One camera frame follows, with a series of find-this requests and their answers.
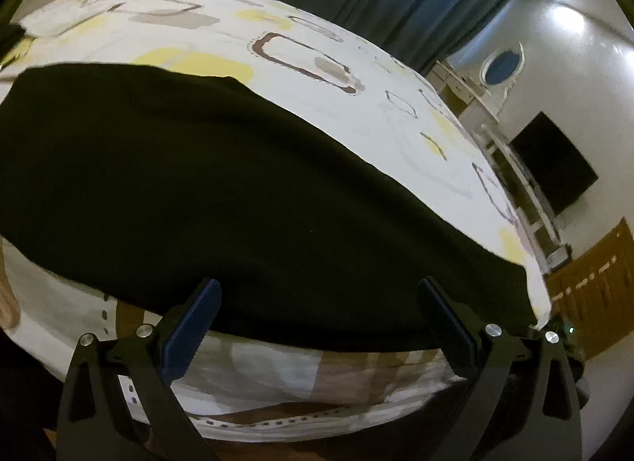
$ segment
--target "wooden cabinet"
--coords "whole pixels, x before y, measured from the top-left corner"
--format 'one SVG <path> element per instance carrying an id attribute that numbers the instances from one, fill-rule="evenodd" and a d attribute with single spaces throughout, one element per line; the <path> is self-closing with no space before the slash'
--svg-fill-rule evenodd
<path id="1" fill-rule="evenodd" d="M 590 359 L 634 330 L 634 240 L 625 218 L 588 252 L 546 278 L 553 312 L 575 324 Z"/>

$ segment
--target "folded black garment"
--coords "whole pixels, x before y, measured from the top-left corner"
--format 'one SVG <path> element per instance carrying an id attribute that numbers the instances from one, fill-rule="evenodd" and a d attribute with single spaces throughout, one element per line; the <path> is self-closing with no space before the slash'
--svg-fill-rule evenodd
<path id="1" fill-rule="evenodd" d="M 26 70 L 0 105 L 0 234 L 157 313 L 215 277 L 214 330 L 281 344 L 434 347 L 416 305 L 428 275 L 509 331 L 536 321 L 524 268 L 231 78 Z"/>

